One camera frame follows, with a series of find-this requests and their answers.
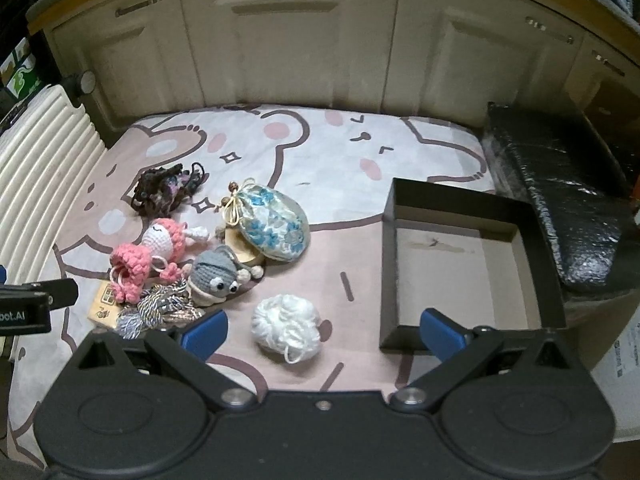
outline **blue gripper pad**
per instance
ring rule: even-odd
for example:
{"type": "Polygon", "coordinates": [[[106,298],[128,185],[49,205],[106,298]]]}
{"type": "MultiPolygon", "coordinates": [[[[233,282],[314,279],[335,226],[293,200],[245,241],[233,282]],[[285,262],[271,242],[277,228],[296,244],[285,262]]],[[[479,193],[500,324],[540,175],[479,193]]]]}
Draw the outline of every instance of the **blue gripper pad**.
{"type": "Polygon", "coordinates": [[[224,310],[205,314],[187,325],[176,336],[177,343],[187,352],[206,362],[226,341],[229,320],[224,310]]]}
{"type": "Polygon", "coordinates": [[[420,339],[440,361],[465,349],[471,337],[471,331],[435,308],[427,308],[420,316],[420,339]]]}

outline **pink crochet toy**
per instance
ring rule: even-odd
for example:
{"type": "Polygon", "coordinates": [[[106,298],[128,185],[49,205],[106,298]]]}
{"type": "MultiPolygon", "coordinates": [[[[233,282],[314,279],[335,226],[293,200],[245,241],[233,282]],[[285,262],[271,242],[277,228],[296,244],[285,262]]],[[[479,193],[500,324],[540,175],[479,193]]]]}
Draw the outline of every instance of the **pink crochet toy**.
{"type": "Polygon", "coordinates": [[[160,273],[165,283],[182,277],[178,262],[185,253],[186,239],[209,240],[204,227],[187,229],[187,224],[170,218],[155,220],[142,235],[140,245],[121,244],[111,253],[110,280],[118,303],[136,304],[151,270],[160,273]]]}

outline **cartoon print tablecloth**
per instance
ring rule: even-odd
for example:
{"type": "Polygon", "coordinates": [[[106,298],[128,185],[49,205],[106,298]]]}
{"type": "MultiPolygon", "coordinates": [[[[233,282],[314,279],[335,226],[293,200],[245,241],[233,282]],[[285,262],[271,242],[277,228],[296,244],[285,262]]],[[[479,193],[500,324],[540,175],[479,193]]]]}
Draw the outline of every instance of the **cartoon print tablecloth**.
{"type": "Polygon", "coordinates": [[[75,278],[79,300],[52,314],[52,332],[21,337],[10,394],[8,449],[44,466],[33,417],[49,386],[85,335],[86,318],[111,250],[137,242],[146,221],[129,206],[148,168],[200,162],[206,180],[174,218],[213,231],[230,181],[253,177],[296,200],[312,242],[293,264],[268,264],[260,283],[224,305],[228,339],[209,364],[258,394],[267,388],[379,389],[385,396],[437,361],[378,350],[381,215],[393,177],[494,191],[478,140],[468,130],[427,118],[278,106],[207,108],[133,124],[86,183],[52,248],[41,279],[75,278]],[[260,300],[296,294],[322,323],[320,354],[292,366],[261,352],[250,318],[260,300]]]}

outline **blue flower pattern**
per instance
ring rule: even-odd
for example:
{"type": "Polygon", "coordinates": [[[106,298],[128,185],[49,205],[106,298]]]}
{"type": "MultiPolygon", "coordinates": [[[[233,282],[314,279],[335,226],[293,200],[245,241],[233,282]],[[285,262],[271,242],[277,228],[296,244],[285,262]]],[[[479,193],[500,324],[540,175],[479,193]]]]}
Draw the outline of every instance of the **blue flower pattern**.
{"type": "Polygon", "coordinates": [[[275,260],[290,262],[306,249],[309,229],[300,206],[295,211],[276,190],[255,184],[239,194],[244,206],[240,228],[261,252],[275,260]]]}

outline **drawstring bag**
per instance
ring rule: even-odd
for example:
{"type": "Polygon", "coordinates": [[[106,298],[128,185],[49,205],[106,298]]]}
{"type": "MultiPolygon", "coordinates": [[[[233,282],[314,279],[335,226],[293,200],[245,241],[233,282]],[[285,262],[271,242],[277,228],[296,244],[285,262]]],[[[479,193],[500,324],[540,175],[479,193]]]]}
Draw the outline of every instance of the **drawstring bag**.
{"type": "Polygon", "coordinates": [[[222,200],[225,222],[238,227],[246,240],[266,257],[297,260],[309,245],[309,222],[295,200],[252,178],[229,184],[231,197],[222,200]]]}

